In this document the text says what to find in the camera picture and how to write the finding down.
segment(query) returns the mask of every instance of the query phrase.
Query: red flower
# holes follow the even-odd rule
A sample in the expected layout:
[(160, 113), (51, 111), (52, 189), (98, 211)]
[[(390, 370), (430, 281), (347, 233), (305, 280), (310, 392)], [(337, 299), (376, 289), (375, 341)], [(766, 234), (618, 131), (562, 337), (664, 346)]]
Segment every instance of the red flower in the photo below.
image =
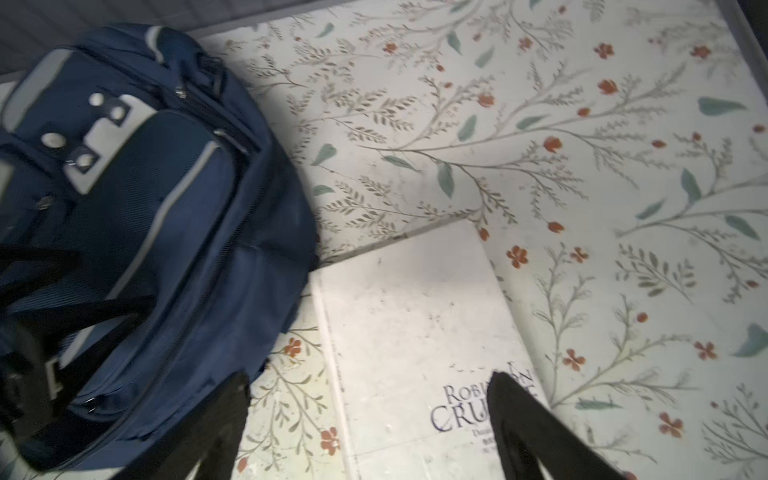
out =
[(608, 57), (613, 56), (614, 46), (609, 43), (601, 43), (597, 47), (593, 48), (594, 53), (598, 54), (603, 60), (607, 60)]
[(567, 349), (565, 352), (568, 354), (568, 358), (563, 359), (563, 365), (570, 365), (574, 372), (581, 370), (580, 365), (587, 362), (583, 356), (576, 356), (576, 351), (573, 349)]
[(563, 148), (563, 142), (557, 137), (546, 137), (544, 139), (544, 149), (551, 154), (556, 154), (558, 148)]
[(512, 259), (512, 266), (514, 268), (520, 268), (521, 264), (525, 265), (528, 263), (528, 251), (517, 245), (512, 247), (512, 250), (507, 251), (507, 257)]
[(694, 47), (694, 49), (690, 51), (690, 56), (698, 57), (698, 58), (706, 58), (710, 56), (710, 53), (712, 53), (712, 51), (706, 45), (699, 45), (697, 47)]
[(659, 415), (659, 418), (662, 422), (664, 422), (663, 424), (659, 425), (659, 432), (664, 433), (665, 435), (669, 433), (676, 439), (683, 436), (683, 434), (680, 433), (683, 430), (682, 420), (675, 419), (674, 422), (672, 422), (670, 420), (669, 414), (666, 412), (662, 412), (661, 415)]
[(613, 95), (619, 91), (619, 87), (616, 86), (616, 82), (613, 80), (603, 80), (598, 84), (598, 88), (603, 91), (603, 95)]
[(712, 344), (712, 342), (707, 342), (707, 346), (704, 346), (701, 344), (701, 342), (694, 343), (694, 346), (701, 350), (699, 352), (699, 358), (702, 360), (706, 360), (707, 358), (716, 359), (717, 354), (714, 352), (715, 345)]
[(288, 355), (290, 358), (294, 358), (296, 355), (301, 353), (301, 340), (294, 339), (291, 337), (290, 340), (288, 340), (288, 345), (283, 349), (283, 353)]
[(520, 43), (518, 44), (518, 47), (522, 51), (528, 51), (528, 49), (533, 45), (533, 41), (528, 37), (523, 37), (520, 39)]
[(547, 223), (547, 228), (551, 232), (560, 233), (561, 231), (565, 230), (565, 227), (560, 225), (558, 222), (549, 222)]
[(323, 430), (320, 437), (323, 439), (320, 446), (323, 447), (323, 450), (328, 450), (328, 455), (333, 456), (337, 449), (341, 450), (339, 439), (336, 437), (336, 427), (331, 427), (330, 431)]
[(571, 258), (579, 263), (584, 263), (584, 261), (589, 258), (589, 254), (582, 252), (581, 247), (575, 247), (574, 251), (571, 252)]
[(478, 96), (478, 103), (481, 107), (490, 108), (495, 102), (496, 99), (493, 98), (493, 95), (491, 94), (482, 94)]

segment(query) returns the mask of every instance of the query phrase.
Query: backpack zipper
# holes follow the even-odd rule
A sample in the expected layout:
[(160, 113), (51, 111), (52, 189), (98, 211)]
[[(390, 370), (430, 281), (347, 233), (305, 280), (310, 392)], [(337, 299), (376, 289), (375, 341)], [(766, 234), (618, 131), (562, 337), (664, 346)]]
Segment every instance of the backpack zipper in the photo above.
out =
[(35, 209), (37, 210), (35, 218), (32, 220), (29, 227), (27, 227), (27, 230), (23, 233), (23, 235), (18, 239), (17, 243), (29, 243), (35, 237), (35, 233), (37, 233), (38, 229), (42, 226), (43, 223), (45, 223), (45, 219), (48, 218), (48, 209), (51, 208), (54, 200), (54, 196), (50, 194), (45, 195), (40, 200), (38, 200), (38, 202), (35, 204)]
[[(189, 113), (194, 115), (198, 121), (201, 121), (204, 124), (207, 124), (208, 127), (211, 127), (211, 130), (222, 130), (222, 131), (225, 131), (225, 133), (229, 132), (228, 135), (231, 138), (231, 140), (228, 140), (228, 141), (232, 143), (233, 146), (237, 148), (237, 150), (243, 152), (244, 154), (247, 154), (248, 150), (252, 150), (254, 153), (258, 153), (259, 151), (261, 151), (261, 149), (257, 145), (255, 145), (253, 142), (251, 142), (247, 138), (235, 139), (235, 135), (237, 134), (232, 132), (237, 132), (237, 128), (234, 125), (232, 125), (232, 123), (228, 121), (225, 117), (223, 117), (218, 112), (216, 112), (213, 108), (206, 105), (205, 102), (197, 99), (195, 95), (190, 94), (190, 92), (183, 85), (178, 85), (175, 89), (172, 90), (162, 84), (155, 83), (150, 78), (146, 78), (144, 75), (137, 73), (136, 71), (133, 71), (133, 69), (129, 67), (125, 67), (114, 60), (105, 58), (102, 54), (99, 54), (98, 52), (93, 51), (90, 48), (76, 47), (74, 49), (87, 57), (91, 57), (96, 62), (109, 65), (110, 67), (114, 68), (115, 70), (118, 70), (120, 73), (130, 78), (133, 78), (134, 80), (141, 81), (145, 84), (153, 85), (156, 88), (160, 88), (161, 90), (164, 90), (166, 92), (173, 93), (174, 96), (184, 101), (184, 105), (189, 110)], [(244, 147), (244, 145), (249, 145), (252, 148), (248, 149)]]

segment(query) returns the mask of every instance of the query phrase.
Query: reflective gray stripe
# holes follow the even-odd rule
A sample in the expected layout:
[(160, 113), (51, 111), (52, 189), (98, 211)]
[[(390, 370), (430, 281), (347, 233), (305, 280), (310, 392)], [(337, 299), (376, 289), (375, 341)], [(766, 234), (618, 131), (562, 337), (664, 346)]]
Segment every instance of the reflective gray stripe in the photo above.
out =
[(147, 42), (147, 46), (154, 53), (155, 61), (159, 64), (162, 64), (165, 62), (165, 57), (163, 56), (163, 52), (160, 51), (159, 48), (157, 48), (157, 37), (160, 36), (160, 30), (162, 29), (163, 27), (159, 25), (153, 25), (147, 28), (147, 34), (144, 36), (144, 41)]
[(13, 177), (13, 164), (0, 158), (0, 203)]
[(29, 108), (35, 103), (40, 94), (56, 79), (58, 72), (72, 50), (58, 48), (50, 51), (40, 60), (38, 66), (24, 79), (11, 94), (2, 111), (2, 126), (13, 133), (20, 125)]
[[(152, 225), (149, 227), (147, 236), (144, 238), (144, 242), (142, 242), (141, 247), (139, 247), (139, 251), (136, 252), (136, 255), (131, 261), (131, 264), (128, 265), (127, 269), (125, 269), (116, 284), (112, 287), (112, 290), (110, 290), (105, 300), (112, 300), (117, 298), (123, 288), (125, 288), (125, 286), (128, 285), (128, 282), (131, 281), (131, 278), (133, 278), (136, 270), (138, 270), (141, 264), (144, 262), (144, 258), (147, 257), (149, 250), (152, 248), (154, 241), (157, 239), (157, 235), (163, 228), (163, 222), (165, 221), (165, 217), (168, 215), (168, 212), (171, 208), (173, 208), (176, 201), (182, 195), (184, 195), (184, 192), (187, 191), (187, 188), (189, 188), (192, 182), (195, 181), (197, 175), (203, 170), (203, 168), (205, 168), (208, 160), (210, 159), (210, 156), (214, 154), (214, 151), (216, 151), (218, 147), (219, 144), (214, 141), (209, 141), (205, 145), (205, 148), (203, 148), (202, 153), (200, 153), (200, 156), (197, 158), (192, 168), (184, 175), (181, 181), (176, 184), (176, 187), (170, 191), (168, 196), (165, 197), (165, 200), (160, 205), (160, 208), (157, 209), (157, 212), (154, 215)], [(91, 334), (93, 329), (93, 326), (89, 326), (88, 328), (84, 328), (78, 332), (72, 343), (61, 355), (59, 362), (61, 368), (65, 367), (74, 359), (74, 357), (80, 351), (80, 348), (82, 348), (82, 346), (85, 344), (85, 340), (88, 339), (88, 335)]]

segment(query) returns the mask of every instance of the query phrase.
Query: black strap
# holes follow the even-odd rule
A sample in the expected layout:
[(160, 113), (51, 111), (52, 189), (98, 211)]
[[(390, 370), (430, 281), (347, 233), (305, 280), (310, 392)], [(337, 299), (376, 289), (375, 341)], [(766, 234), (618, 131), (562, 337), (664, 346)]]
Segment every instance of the black strap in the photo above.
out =
[[(154, 297), (141, 296), (10, 315), (16, 350), (0, 359), (0, 415), (11, 433), (18, 440), (27, 439), (58, 417), (153, 307)], [(59, 369), (58, 346), (64, 337), (121, 316), (125, 316), (122, 322)]]
[(46, 262), (52, 265), (32, 278), (17, 280), (0, 287), (0, 309), (4, 309), (29, 295), (50, 285), (80, 265), (80, 254), (69, 250), (47, 250), (43, 248), (0, 245), (0, 260), (13, 262)]
[(494, 372), (488, 411), (507, 480), (624, 480), (510, 375)]
[(248, 416), (248, 377), (234, 373), (112, 480), (229, 480)]

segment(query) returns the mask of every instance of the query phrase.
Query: book title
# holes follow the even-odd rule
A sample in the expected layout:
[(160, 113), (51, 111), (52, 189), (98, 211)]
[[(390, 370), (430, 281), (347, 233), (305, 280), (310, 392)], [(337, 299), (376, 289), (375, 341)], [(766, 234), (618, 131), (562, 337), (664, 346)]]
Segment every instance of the book title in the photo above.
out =
[[(513, 362), (507, 362), (509, 375), (534, 397), (536, 393), (531, 371), (524, 372), (515, 368)], [(488, 382), (471, 385), (442, 387), (445, 404), (436, 406), (430, 413), (432, 426), (439, 432), (450, 432), (467, 425), (475, 425), (488, 420)]]

